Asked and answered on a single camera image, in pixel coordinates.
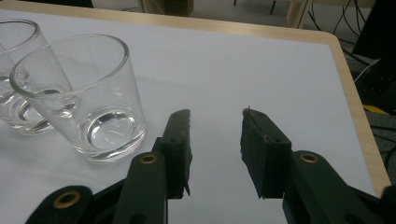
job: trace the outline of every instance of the glass rim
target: glass rim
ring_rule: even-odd
[[[114,67],[114,69],[111,70],[111,72],[107,73],[104,77],[94,81],[93,83],[80,87],[77,90],[74,91],[67,91],[67,92],[62,92],[62,93],[55,93],[55,94],[51,94],[51,95],[44,95],[41,93],[34,93],[34,92],[30,92],[30,91],[25,91],[24,89],[20,88],[20,86],[16,83],[15,81],[15,73],[16,70],[21,67],[27,60],[29,60],[30,57],[32,57],[33,55],[41,52],[42,50],[46,49],[46,48],[51,48],[54,45],[57,45],[59,43],[63,43],[63,42],[67,42],[70,40],[74,40],[74,39],[80,39],[80,38],[87,38],[87,37],[101,37],[101,38],[106,38],[106,39],[110,39],[113,41],[116,41],[117,43],[119,43],[122,48],[124,49],[124,55],[122,57],[122,59],[120,60],[120,62],[118,63],[117,66]],[[9,83],[11,85],[11,87],[20,95],[28,97],[28,98],[35,98],[35,99],[42,99],[42,100],[55,100],[55,99],[62,99],[68,96],[74,96],[77,95],[81,92],[87,91],[91,88],[94,88],[98,85],[100,85],[101,83],[105,82],[106,80],[110,79],[111,77],[114,77],[120,70],[121,68],[128,62],[129,59],[129,49],[128,46],[125,44],[124,41],[122,41],[121,39],[112,36],[112,35],[74,35],[74,36],[69,36],[67,38],[63,38],[63,39],[59,39],[56,41],[53,41],[51,43],[48,43],[47,45],[36,49],[32,52],[30,52],[29,54],[27,54],[25,57],[23,57],[19,62],[17,62],[15,64],[15,66],[12,68],[10,75],[9,75]]]
[[[13,46],[10,49],[6,49],[4,51],[1,51],[0,52],[0,57],[2,57],[3,55],[9,54],[10,52],[17,51],[17,50],[23,48],[23,46],[25,46],[25,45],[31,43],[32,41],[34,41],[41,33],[40,27],[34,21],[28,21],[28,20],[22,20],[22,19],[0,20],[0,25],[2,23],[12,23],[12,22],[15,22],[15,23],[26,23],[26,24],[29,24],[29,25],[33,26],[35,29],[32,32],[32,34],[29,35],[29,37],[27,37],[21,43],[17,44],[16,46]]]

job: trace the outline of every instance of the black cable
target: black cable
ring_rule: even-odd
[[[354,59],[349,59],[349,58],[346,58],[346,62],[354,62],[354,63],[358,63],[358,61],[356,61],[356,60],[354,60]]]
[[[338,20],[337,24],[335,24],[334,30],[332,31],[332,34],[333,34],[333,35],[335,34],[335,31],[337,30],[337,27],[338,27],[338,25],[340,24],[340,21],[343,19],[343,15],[345,15],[345,13],[346,13],[346,11],[347,11],[347,7],[348,7],[349,4],[350,4],[350,1],[351,1],[351,0],[349,0],[349,1],[347,2],[346,8],[345,8],[345,9],[344,9],[344,7],[343,7],[343,14],[341,15],[341,17],[340,17],[340,19]]]
[[[390,138],[387,138],[387,137],[384,137],[384,136],[382,136],[382,135],[379,135],[379,134],[376,134],[376,133],[373,133],[373,136],[375,136],[375,137],[379,137],[379,138],[382,138],[382,139],[384,139],[384,140],[387,140],[387,141],[389,141],[389,142],[392,142],[392,143],[396,143],[396,141],[395,141],[395,140],[393,140],[393,139],[390,139]]]
[[[358,12],[358,0],[353,0],[353,2],[355,3],[356,23],[358,25],[359,33],[361,33],[361,23],[360,23],[359,12]]]
[[[357,62],[362,63],[362,64],[364,64],[365,66],[370,65],[369,63],[367,63],[367,62],[365,62],[364,60],[362,60],[362,59],[356,57],[355,55],[353,55],[352,53],[350,53],[349,51],[347,51],[347,50],[344,49],[343,47],[341,47],[341,49],[343,50],[343,52],[344,52],[347,56],[349,56],[349,57],[355,59]]]
[[[350,26],[349,22],[347,21],[347,16],[346,16],[345,13],[343,14],[343,17],[344,17],[344,21],[346,22],[346,25],[347,25],[347,27],[349,27],[350,31],[352,31],[353,34],[359,36],[359,34],[356,33],[356,32],[352,29],[352,27]]]
[[[382,127],[382,126],[376,126],[376,125],[370,125],[370,127],[373,128],[373,129],[378,129],[378,130],[385,130],[385,131],[390,131],[390,132],[396,132],[396,128]]]
[[[139,8],[139,7],[127,7],[127,8],[125,8],[125,9],[122,9],[121,11],[127,11],[127,10],[129,10],[129,9],[134,9],[134,8]]]
[[[384,165],[385,165],[385,169],[386,169],[386,170],[388,170],[390,158],[392,157],[392,155],[393,155],[393,153],[394,153],[395,151],[396,151],[396,146],[393,147],[393,148],[389,151],[389,153],[387,154],[387,156],[386,156],[385,159],[384,159]]]
[[[317,22],[315,21],[315,17],[311,14],[310,11],[308,11],[309,17],[311,18],[312,22],[314,23],[314,25],[317,27],[317,30],[322,31],[320,29],[320,27],[318,26]]]
[[[311,11],[312,11],[312,16],[314,16],[314,19],[315,19],[315,12],[314,12],[314,4],[313,3],[311,4]]]
[[[348,44],[351,44],[351,45],[355,45],[355,44],[356,44],[356,43],[354,43],[354,42],[352,42],[352,41],[348,41],[348,40],[341,39],[341,38],[338,38],[338,40],[339,40],[339,41],[343,41],[343,42],[348,43]]]
[[[363,20],[363,23],[366,23],[366,19],[364,18],[363,14],[361,13],[361,8],[359,7],[358,0],[355,1],[355,7],[358,9],[359,14],[361,15],[361,19]]]
[[[317,29],[318,29],[319,31],[322,31],[322,30],[320,29],[320,27],[318,26],[318,24],[317,24],[317,22],[316,22],[316,20],[315,20],[315,17],[311,14],[310,11],[308,11],[308,15],[309,15],[309,17],[311,18],[311,20],[312,20],[312,22],[314,23],[314,25],[317,27]],[[343,50],[343,52],[344,52],[346,55],[348,55],[349,57],[355,59],[357,62],[362,63],[362,64],[364,64],[365,66],[370,65],[369,63],[367,63],[367,62],[363,61],[362,59],[356,57],[355,55],[353,55],[352,53],[350,53],[349,51],[347,51],[347,50],[344,49],[343,47],[341,47],[341,49]]]

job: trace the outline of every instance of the glass cup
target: glass cup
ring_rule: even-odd
[[[47,44],[33,21],[0,21],[0,119],[21,133],[43,133],[52,127],[9,85],[14,65]]]
[[[129,50],[114,36],[52,42],[17,63],[10,83],[90,161],[116,161],[146,135]]]

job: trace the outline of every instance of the glass base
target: glass base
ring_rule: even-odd
[[[100,153],[100,154],[89,154],[83,153],[89,161],[93,161],[96,163],[109,163],[113,161],[118,161],[127,155],[138,150],[140,144],[146,137],[147,127],[144,125],[141,128],[140,134],[134,138],[131,142],[124,145],[123,147],[119,147],[116,150]]]
[[[36,134],[36,133],[46,133],[53,130],[52,125],[50,125],[46,120],[40,120],[38,123],[33,125],[25,125],[18,129],[20,133],[23,134]]]

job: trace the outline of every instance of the table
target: table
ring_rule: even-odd
[[[117,35],[131,49],[149,151],[169,115],[191,110],[191,198],[170,223],[285,223],[280,200],[257,199],[239,154],[242,109],[266,113],[293,150],[324,156],[345,181],[380,195],[389,179],[337,39],[315,31],[93,8],[0,2],[0,19],[37,21],[48,41]],[[97,192],[125,177],[131,157],[88,163],[56,132],[24,136],[0,124],[0,222],[21,223],[50,192]]]

